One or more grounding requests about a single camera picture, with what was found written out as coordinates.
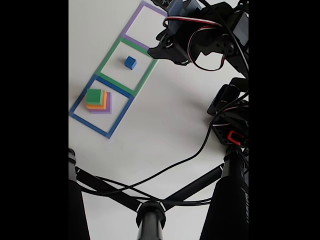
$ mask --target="orange square block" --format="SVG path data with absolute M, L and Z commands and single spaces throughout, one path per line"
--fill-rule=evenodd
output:
M 107 108 L 107 92 L 103 91 L 102 105 L 86 104 L 86 107 L 92 110 L 105 110 Z

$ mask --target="purple square frame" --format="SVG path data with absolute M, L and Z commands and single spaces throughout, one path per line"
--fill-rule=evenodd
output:
M 128 39 L 129 41 L 133 42 L 134 44 L 144 48 L 145 50 L 148 50 L 150 47 L 147 46 L 147 45 L 144 45 L 143 43 L 133 39 L 132 37 L 126 35 L 128 29 L 131 27 L 131 25 L 134 23 L 135 19 L 137 18 L 137 16 L 139 15 L 140 11 L 142 10 L 143 7 L 147 7 L 151 10 L 154 10 L 156 11 L 157 13 L 167 17 L 168 14 L 165 12 L 165 11 L 162 11 L 158 8 L 156 8 L 155 6 L 152 6 L 151 4 L 149 3 L 146 3 L 145 1 L 142 1 L 140 3 L 140 5 L 138 6 L 138 8 L 135 10 L 134 14 L 132 15 L 132 17 L 130 18 L 129 22 L 125 25 L 124 29 L 122 30 L 120 36 L 125 38 L 125 39 Z

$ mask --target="green square frame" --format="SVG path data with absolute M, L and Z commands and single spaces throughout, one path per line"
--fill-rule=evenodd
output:
M 122 90 L 126 91 L 127 93 L 129 93 L 129 94 L 131 94 L 132 96 L 135 97 L 135 96 L 137 96 L 138 92 L 140 91 L 140 89 L 144 85 L 145 81 L 149 77 L 150 73 L 154 69 L 154 67 L 155 67 L 156 63 L 158 62 L 158 60 L 157 59 L 153 59 L 153 61 L 151 61 L 150 65 L 148 66 L 148 68 L 146 69 L 146 71 L 143 74 L 142 78 L 140 79 L 138 85 L 136 86 L 136 88 L 134 90 L 132 90 L 132 89 L 128 88 L 127 86 L 125 86 L 125 85 L 117 82 L 116 80 L 112 79 L 111 77 L 101 73 L 102 68 L 106 65 L 107 61 L 110 59 L 111 55 L 116 50 L 116 48 L 119 45 L 119 43 L 124 43 L 124 44 L 128 45 L 129 47 L 132 47 L 133 49 L 143 53 L 144 55 L 146 55 L 146 56 L 148 56 L 149 58 L 152 59 L 152 57 L 147 53 L 147 50 L 145 50 L 141 46 L 138 46 L 135 43 L 133 43 L 133 42 L 131 42 L 131 41 L 119 36 L 117 38 L 117 40 L 114 42 L 114 44 L 112 45 L 112 47 L 109 50 L 109 52 L 106 54 L 106 56 L 103 59 L 103 61 L 100 63 L 99 67 L 95 71 L 95 74 L 98 75 L 99 77 L 103 78 L 104 80 L 116 85 L 117 87 L 121 88 Z

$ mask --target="wire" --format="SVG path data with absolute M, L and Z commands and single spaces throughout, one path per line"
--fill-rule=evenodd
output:
M 222 127 L 222 126 L 228 126 L 230 125 L 230 123 L 226 123 L 226 124 L 213 124 L 212 127 Z
M 120 193 L 120 192 L 122 192 L 122 191 L 124 191 L 124 190 L 127 190 L 127 189 L 129 189 L 129 188 L 133 188 L 133 187 L 136 187 L 136 186 L 138 186 L 138 185 L 140 185 L 140 184 L 143 184 L 143 183 L 145 183 L 145 182 L 147 182 L 147 181 L 149 181 L 149 180 L 151 180 L 151 179 L 159 176 L 160 174 L 168 171 L 169 169 L 172 169 L 172 168 L 174 168 L 174 167 L 176 167 L 176 166 L 178 166 L 178 165 L 180 165 L 180 164 L 183 164 L 183 163 L 185 163 L 185 162 L 188 162 L 188 161 L 194 159 L 194 158 L 195 158 L 196 156 L 198 156 L 198 155 L 202 152 L 202 150 L 204 149 L 204 147 L 205 147 L 205 145 L 206 145 L 206 143 L 207 143 L 207 141 L 208 141 L 209 135 L 210 135 L 210 133 L 211 133 L 211 125 L 212 125 L 212 123 L 213 123 L 213 121 L 215 120 L 216 117 L 217 117 L 217 115 L 214 116 L 213 119 L 211 120 L 211 122 L 210 122 L 210 124 L 209 124 L 208 131 L 207 131 L 206 136 L 205 136 L 205 139 L 204 139 L 204 141 L 203 141 L 200 149 L 199 149 L 193 156 L 191 156 L 191 157 L 189 157 L 189 158 L 187 158 L 187 159 L 185 159 L 185 160 L 179 161 L 179 162 L 177 162 L 177 163 L 175 163 L 175 164 L 172 164 L 171 166 L 168 166 L 167 168 L 159 171 L 158 173 L 156 173 L 156 174 L 154 174 L 154 175 L 152 175 L 152 176 L 150 176 L 150 177 L 148 177 L 148 178 L 146 178 L 146 179 L 144 179 L 144 180 L 142 180 L 142 181 L 139 181 L 139 182 L 137 182 L 137 183 L 135 183 L 135 184 L 133 184 L 133 185 L 126 186 L 126 187 L 120 188 L 120 189 L 118 189 L 118 190 L 113 190 L 113 191 L 97 191 L 97 193 L 99 193 L 99 194 L 101 194 L 101 195 L 103 195 L 103 196 L 108 196 L 108 195 L 111 195 L 111 194 Z
M 194 23 L 222 27 L 222 25 L 220 23 L 217 23 L 215 21 L 210 21 L 210 20 L 205 20 L 205 19 L 200 19 L 200 18 L 193 18 L 193 17 L 186 17 L 186 16 L 168 16 L 163 20 L 163 26 L 165 28 L 168 28 L 168 25 L 166 24 L 167 21 L 194 22 Z
M 226 110 L 224 110 L 224 112 L 231 110 L 231 109 L 238 109 L 238 108 L 244 108 L 244 107 L 249 107 L 248 105 L 244 105 L 244 106 L 233 106 L 233 107 L 229 107 Z
M 102 181 L 106 181 L 106 182 L 109 182 L 109 183 L 117 184 L 117 185 L 123 186 L 123 187 L 129 187 L 129 189 L 131 189 L 133 191 L 136 191 L 137 193 L 140 193 L 142 195 L 145 195 L 145 196 L 149 197 L 150 199 L 154 199 L 155 201 L 171 202 L 171 203 L 186 203 L 186 204 L 188 204 L 188 203 L 202 203 L 202 202 L 206 202 L 206 201 L 211 200 L 211 198 L 204 199 L 204 200 L 197 200 L 197 201 L 182 201 L 182 202 L 181 201 L 163 200 L 163 199 L 159 199 L 157 197 L 151 196 L 151 195 L 149 195 L 149 194 L 147 194 L 147 193 L 145 193 L 145 192 L 143 192 L 141 190 L 138 190 L 138 189 L 136 189 L 134 187 L 130 187 L 130 186 L 128 186 L 126 184 L 123 184 L 121 182 L 114 181 L 114 180 L 111 180 L 111 179 L 108 179 L 108 178 L 104 178 L 104 177 L 101 177 L 101 176 L 95 176 L 95 177 L 100 179 L 100 180 L 102 180 Z
M 193 39 L 194 37 L 196 36 L 196 34 L 200 31 L 203 31 L 203 30 L 212 30 L 212 29 L 217 29 L 216 27 L 211 27 L 211 26 L 203 26 L 203 27 L 200 27 L 197 31 L 195 31 L 190 39 L 189 39 L 189 42 L 188 42 L 188 45 L 187 45 L 187 54 L 188 54 L 188 57 L 190 59 L 190 61 L 199 69 L 201 70 L 204 70 L 204 71 L 209 71 L 209 72 L 214 72 L 214 71 L 218 71 L 220 70 L 223 66 L 224 66 L 224 63 L 225 63 L 225 60 L 226 60 L 226 56 L 223 55 L 222 58 L 221 58 L 221 63 L 220 63 L 220 67 L 217 68 L 217 69 L 206 69 L 204 67 L 201 67 L 199 66 L 196 61 L 194 60 L 194 58 L 192 57 L 191 55 L 191 45 L 192 45 L 192 42 L 193 42 Z
M 98 191 L 93 191 L 90 189 L 85 188 L 84 186 L 80 186 L 81 187 L 81 191 L 85 192 L 87 194 L 91 194 L 91 195 L 96 195 L 96 196 L 100 196 L 100 197 L 106 197 L 105 195 L 99 193 Z M 198 201 L 171 201 L 171 200 L 165 200 L 165 199 L 159 199 L 156 197 L 140 197 L 140 196 L 130 196 L 133 199 L 136 200 L 147 200 L 147 201 L 154 201 L 154 202 L 161 202 L 164 204 L 170 204 L 170 205 L 174 205 L 174 206 L 191 206 L 191 207 L 195 207 L 195 206 L 201 206 L 201 205 L 206 205 L 206 204 L 210 204 L 211 198 L 207 198 L 204 200 L 198 200 Z

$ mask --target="blue cube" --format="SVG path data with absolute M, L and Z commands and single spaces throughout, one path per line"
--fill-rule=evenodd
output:
M 125 60 L 124 65 L 133 70 L 135 66 L 137 65 L 137 60 L 135 60 L 133 57 L 128 56 L 128 58 Z

